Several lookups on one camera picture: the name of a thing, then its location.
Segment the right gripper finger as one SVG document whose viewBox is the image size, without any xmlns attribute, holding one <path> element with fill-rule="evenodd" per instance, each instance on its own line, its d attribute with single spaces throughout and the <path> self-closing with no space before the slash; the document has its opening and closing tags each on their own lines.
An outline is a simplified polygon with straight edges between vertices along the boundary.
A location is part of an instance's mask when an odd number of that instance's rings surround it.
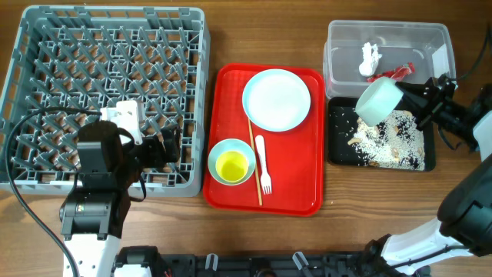
<svg viewBox="0 0 492 277">
<path fill-rule="evenodd" d="M 425 85 L 422 85 L 422 84 L 412 84 L 412 83 L 408 83 L 408 82 L 395 82 L 395 85 L 402 92 L 424 92 L 425 91 Z"/>
<path fill-rule="evenodd" d="M 425 106 L 425 99 L 415 94 L 403 94 L 401 101 L 412 115 L 420 115 Z"/>
</svg>

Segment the red snack wrapper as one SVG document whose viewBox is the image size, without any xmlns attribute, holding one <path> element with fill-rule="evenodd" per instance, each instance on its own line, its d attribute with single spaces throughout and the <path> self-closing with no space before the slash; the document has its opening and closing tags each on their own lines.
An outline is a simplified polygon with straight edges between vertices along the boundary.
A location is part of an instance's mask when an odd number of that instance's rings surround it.
<svg viewBox="0 0 492 277">
<path fill-rule="evenodd" d="M 396 67 L 393 70 L 386 71 L 386 72 L 368 77 L 368 78 L 366 78 L 366 81 L 369 83 L 372 83 L 372 82 L 375 82 L 379 78 L 387 77 L 387 78 L 393 79 L 394 81 L 400 82 L 404 79 L 405 76 L 413 74 L 414 72 L 415 72 L 414 64 L 412 62 L 408 62 L 404 65 Z"/>
</svg>

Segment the mint green bowl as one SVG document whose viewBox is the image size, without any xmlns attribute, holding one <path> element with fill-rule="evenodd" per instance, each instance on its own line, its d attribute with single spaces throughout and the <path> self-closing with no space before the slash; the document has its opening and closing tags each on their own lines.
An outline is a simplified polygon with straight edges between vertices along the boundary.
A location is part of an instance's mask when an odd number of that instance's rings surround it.
<svg viewBox="0 0 492 277">
<path fill-rule="evenodd" d="M 355 112 L 367 126 L 376 126 L 397 107 L 403 94 L 396 81 L 381 77 L 372 82 L 357 100 Z"/>
</svg>

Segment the white tissue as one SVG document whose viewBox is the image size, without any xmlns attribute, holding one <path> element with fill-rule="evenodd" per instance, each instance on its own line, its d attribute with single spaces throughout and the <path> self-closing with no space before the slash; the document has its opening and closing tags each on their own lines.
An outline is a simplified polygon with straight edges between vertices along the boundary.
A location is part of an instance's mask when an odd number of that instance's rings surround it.
<svg viewBox="0 0 492 277">
<path fill-rule="evenodd" d="M 379 53 L 377 44 L 366 42 L 362 47 L 363 62 L 359 64 L 359 73 L 364 77 L 371 77 L 376 72 L 382 54 Z"/>
</svg>

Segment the rice and nut scraps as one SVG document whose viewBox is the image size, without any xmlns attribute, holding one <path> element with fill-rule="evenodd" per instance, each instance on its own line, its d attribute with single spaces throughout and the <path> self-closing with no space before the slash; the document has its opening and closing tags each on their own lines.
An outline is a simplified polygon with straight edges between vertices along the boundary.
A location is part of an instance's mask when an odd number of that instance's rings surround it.
<svg viewBox="0 0 492 277">
<path fill-rule="evenodd" d="M 424 157 L 423 132 L 417 130 L 409 111 L 393 110 L 378 125 L 367 126 L 358 115 L 357 131 L 348 144 L 369 158 L 369 166 L 420 171 L 414 163 Z"/>
</svg>

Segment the light blue bowl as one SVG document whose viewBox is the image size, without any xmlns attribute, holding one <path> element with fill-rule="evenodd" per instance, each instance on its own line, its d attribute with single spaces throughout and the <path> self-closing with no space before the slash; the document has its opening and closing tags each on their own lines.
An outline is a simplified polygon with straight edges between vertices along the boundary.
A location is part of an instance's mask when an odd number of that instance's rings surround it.
<svg viewBox="0 0 492 277">
<path fill-rule="evenodd" d="M 227 151 L 241 152 L 243 155 L 247 157 L 248 160 L 247 175 L 237 183 L 226 182 L 225 180 L 223 180 L 218 175 L 215 168 L 218 156 L 223 152 L 227 152 Z M 217 143 L 215 146 L 212 147 L 208 155 L 208 171 L 211 173 L 213 179 L 221 183 L 222 185 L 234 186 L 246 182 L 253 175 L 254 166 L 255 166 L 255 162 L 254 162 L 253 150 L 246 142 L 236 138 L 228 138 L 220 141 L 219 143 Z"/>
</svg>

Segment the white plastic fork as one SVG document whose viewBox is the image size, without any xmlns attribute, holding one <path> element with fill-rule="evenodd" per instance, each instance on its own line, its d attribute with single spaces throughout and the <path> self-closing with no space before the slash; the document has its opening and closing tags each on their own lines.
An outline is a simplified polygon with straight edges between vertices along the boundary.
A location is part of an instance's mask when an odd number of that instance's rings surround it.
<svg viewBox="0 0 492 277">
<path fill-rule="evenodd" d="M 272 193 L 272 182 L 271 182 L 271 177 L 268 173 L 267 162 L 266 162 L 265 140 L 262 135 L 257 135 L 254 140 L 261 164 L 260 182 L 261 182 L 262 191 L 265 195 L 270 195 Z"/>
</svg>

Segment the wooden chopstick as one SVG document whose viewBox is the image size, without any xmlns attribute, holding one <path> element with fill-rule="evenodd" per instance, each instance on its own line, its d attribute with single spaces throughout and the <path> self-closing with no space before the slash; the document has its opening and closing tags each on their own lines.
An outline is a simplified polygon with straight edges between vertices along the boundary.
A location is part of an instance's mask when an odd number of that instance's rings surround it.
<svg viewBox="0 0 492 277">
<path fill-rule="evenodd" d="M 253 156 L 254 156 L 254 180 L 257 188 L 257 194 L 258 194 L 258 204 L 259 206 L 263 205 L 263 200 L 262 200 L 262 194 L 261 194 L 261 183 L 258 175 L 258 164 L 257 164 L 257 157 L 256 157 L 256 152 L 255 152 L 255 146 L 254 146 L 254 136 L 253 136 L 253 130 L 251 126 L 251 120 L 248 119 L 248 132 L 249 132 L 249 138 L 250 138 L 250 145 L 251 149 L 253 150 Z"/>
</svg>

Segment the light blue plate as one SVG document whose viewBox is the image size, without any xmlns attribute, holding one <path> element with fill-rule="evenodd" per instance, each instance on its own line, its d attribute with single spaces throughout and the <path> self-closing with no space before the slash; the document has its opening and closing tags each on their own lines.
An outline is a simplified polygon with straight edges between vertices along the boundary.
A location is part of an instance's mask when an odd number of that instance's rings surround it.
<svg viewBox="0 0 492 277">
<path fill-rule="evenodd" d="M 248 119 L 269 132 L 286 132 L 300 125 L 311 108 L 311 94 L 300 77 L 273 68 L 254 75 L 242 92 Z"/>
</svg>

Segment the yellow plastic cup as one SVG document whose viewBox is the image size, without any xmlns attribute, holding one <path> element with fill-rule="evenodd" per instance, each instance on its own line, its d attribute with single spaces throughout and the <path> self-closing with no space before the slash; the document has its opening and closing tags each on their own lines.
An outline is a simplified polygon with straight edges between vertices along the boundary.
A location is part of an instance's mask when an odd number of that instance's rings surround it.
<svg viewBox="0 0 492 277">
<path fill-rule="evenodd" d="M 241 152 L 227 151 L 218 156 L 215 168 L 223 180 L 237 183 L 247 175 L 248 160 Z"/>
</svg>

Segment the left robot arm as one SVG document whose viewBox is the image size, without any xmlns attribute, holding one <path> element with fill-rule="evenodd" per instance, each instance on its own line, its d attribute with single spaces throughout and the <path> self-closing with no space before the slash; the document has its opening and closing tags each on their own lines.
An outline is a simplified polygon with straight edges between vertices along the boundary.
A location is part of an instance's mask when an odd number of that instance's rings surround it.
<svg viewBox="0 0 492 277">
<path fill-rule="evenodd" d="M 98 121 L 78 132 L 81 168 L 73 189 L 60 208 L 61 233 L 70 257 L 64 274 L 110 276 L 127 269 L 142 275 L 163 276 L 165 262 L 155 247 L 120 250 L 124 220 L 133 202 L 128 193 L 142 182 L 145 169 L 163 167 L 180 159 L 178 125 L 168 125 L 162 135 L 145 137 L 137 143 L 131 134 L 114 122 Z M 129 138 L 122 143 L 122 137 Z"/>
</svg>

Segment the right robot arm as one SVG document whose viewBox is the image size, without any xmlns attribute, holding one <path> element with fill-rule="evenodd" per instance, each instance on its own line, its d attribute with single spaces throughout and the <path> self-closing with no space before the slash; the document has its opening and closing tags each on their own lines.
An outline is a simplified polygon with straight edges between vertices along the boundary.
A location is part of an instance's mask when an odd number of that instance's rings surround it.
<svg viewBox="0 0 492 277">
<path fill-rule="evenodd" d="M 357 100 L 355 112 L 369 126 L 404 103 L 417 129 L 433 122 L 481 157 L 478 167 L 442 201 L 436 218 L 404 234 L 371 241 L 360 256 L 360 274 L 412 276 L 445 259 L 491 253 L 491 86 L 486 84 L 469 107 L 454 102 L 455 88 L 446 75 L 423 85 L 381 77 Z"/>
</svg>

